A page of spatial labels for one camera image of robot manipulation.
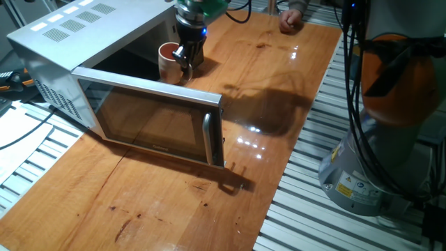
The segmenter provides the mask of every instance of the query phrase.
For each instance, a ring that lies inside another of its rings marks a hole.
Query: microwave door handle
[[[210,113],[204,115],[203,119],[203,138],[204,138],[204,150],[206,151],[206,161],[209,165],[213,165],[212,147],[210,144]]]

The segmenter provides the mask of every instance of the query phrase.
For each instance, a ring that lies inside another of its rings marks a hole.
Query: microwave ventilation grille
[[[71,100],[65,98],[60,93],[57,93],[55,90],[49,88],[46,84],[42,84],[39,81],[36,81],[37,85],[40,88],[40,92],[42,93],[42,96],[45,97],[48,100],[51,100],[54,102],[58,109],[62,111],[67,111],[71,113],[72,115],[76,116],[78,119],[82,120],[79,112],[77,111],[75,105],[72,103]]]
[[[67,22],[64,22],[63,24],[61,24],[61,26],[67,30],[72,31],[72,32],[79,31],[80,29],[85,27],[85,25],[83,25],[79,22],[76,22],[74,20],[68,20]]]
[[[100,19],[100,16],[95,15],[95,14],[93,14],[91,12],[88,12],[88,11],[84,11],[83,13],[78,14],[76,17],[79,18],[79,19],[82,19],[84,21],[87,21],[89,23],[93,23],[96,20]]]
[[[113,8],[111,6],[108,6],[108,5],[105,5],[103,3],[99,3],[98,5],[92,7],[91,9],[92,10],[96,10],[96,11],[98,11],[100,13],[103,13],[103,14],[108,14],[108,13],[112,12],[113,10],[116,10],[115,8]]]
[[[50,29],[49,31],[45,32],[43,35],[53,41],[56,41],[56,42],[60,42],[60,41],[64,40],[65,38],[67,38],[68,36],[70,36],[70,35],[66,34],[65,32],[59,31],[58,29],[55,29],[55,28]]]

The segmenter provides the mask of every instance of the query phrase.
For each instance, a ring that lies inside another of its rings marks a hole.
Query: sleeve
[[[308,8],[309,0],[290,0],[288,2],[288,6],[290,9],[299,10],[302,15],[304,15],[305,11]]]

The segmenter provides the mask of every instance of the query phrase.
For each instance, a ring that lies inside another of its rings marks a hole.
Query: person's arm
[[[279,17],[279,28],[281,32],[291,32],[295,25],[299,24],[302,16],[308,8],[310,0],[290,0],[289,10],[284,11]]]

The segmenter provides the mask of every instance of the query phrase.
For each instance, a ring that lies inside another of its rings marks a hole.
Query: microwave door window
[[[85,93],[107,138],[206,161],[201,110],[172,98],[96,82]]]

